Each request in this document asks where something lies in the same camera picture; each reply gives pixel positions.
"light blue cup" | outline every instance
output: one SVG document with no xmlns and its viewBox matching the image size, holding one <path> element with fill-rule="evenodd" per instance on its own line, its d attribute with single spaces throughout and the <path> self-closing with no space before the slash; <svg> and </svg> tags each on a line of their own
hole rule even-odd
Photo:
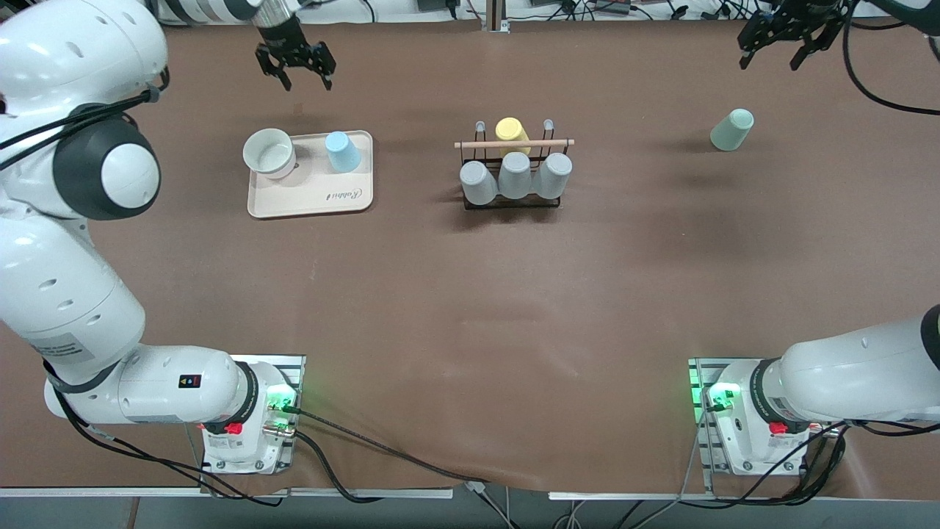
<svg viewBox="0 0 940 529">
<path fill-rule="evenodd" d="M 330 164 L 337 172 L 350 172 L 359 167 L 362 156 L 346 133 L 332 132 L 326 137 L 326 151 Z"/>
</svg>

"white cup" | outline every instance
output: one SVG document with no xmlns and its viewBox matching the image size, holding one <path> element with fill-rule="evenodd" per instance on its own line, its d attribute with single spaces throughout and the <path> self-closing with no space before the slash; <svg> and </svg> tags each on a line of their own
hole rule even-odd
<svg viewBox="0 0 940 529">
<path fill-rule="evenodd" d="M 297 153 L 288 133 L 280 129 L 263 129 L 244 142 L 242 159 L 257 174 L 276 180 L 293 171 Z"/>
</svg>

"white rectangular tray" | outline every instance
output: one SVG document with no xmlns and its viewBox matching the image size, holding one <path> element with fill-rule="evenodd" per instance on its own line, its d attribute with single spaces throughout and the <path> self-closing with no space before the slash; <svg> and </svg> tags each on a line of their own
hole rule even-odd
<svg viewBox="0 0 940 529">
<path fill-rule="evenodd" d="M 347 131 L 362 155 L 352 172 L 333 169 L 326 153 L 327 134 L 291 136 L 297 167 L 280 180 L 251 171 L 248 213 L 256 218 L 362 211 L 372 204 L 372 136 Z"/>
</svg>

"table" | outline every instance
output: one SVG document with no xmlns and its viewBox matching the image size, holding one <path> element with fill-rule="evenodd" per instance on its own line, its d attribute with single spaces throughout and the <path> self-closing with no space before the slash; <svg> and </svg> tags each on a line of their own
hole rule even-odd
<svg viewBox="0 0 940 529">
<path fill-rule="evenodd" d="M 147 309 L 146 343 L 305 354 L 305 407 L 455 472 L 674 493 L 694 433 L 688 359 L 773 357 L 937 302 L 940 121 L 865 100 L 838 51 L 790 72 L 795 46 L 778 44 L 741 72 L 739 29 L 308 27 L 338 61 L 329 93 L 309 72 L 291 72 L 290 93 L 261 76 L 251 27 L 167 29 L 173 84 L 134 111 L 160 156 L 161 196 L 91 233 Z M 917 32 L 853 41 L 876 93 L 940 104 Z M 738 152 L 715 152 L 708 130 L 737 106 L 757 124 Z M 530 129 L 550 118 L 576 138 L 561 209 L 462 209 L 450 144 L 508 115 Z M 240 152 L 264 127 L 371 132 L 373 205 L 250 217 Z M 52 417 L 39 358 L 6 328 L 0 358 L 0 485 L 183 485 Z M 180 425 L 108 429 L 192 460 Z M 314 435 L 348 487 L 453 484 Z M 937 438 L 848 440 L 825 494 L 940 497 Z M 715 491 L 745 481 L 716 479 Z M 286 473 L 238 482 L 327 486 L 308 452 Z M 700 476 L 689 491 L 703 491 Z"/>
</svg>

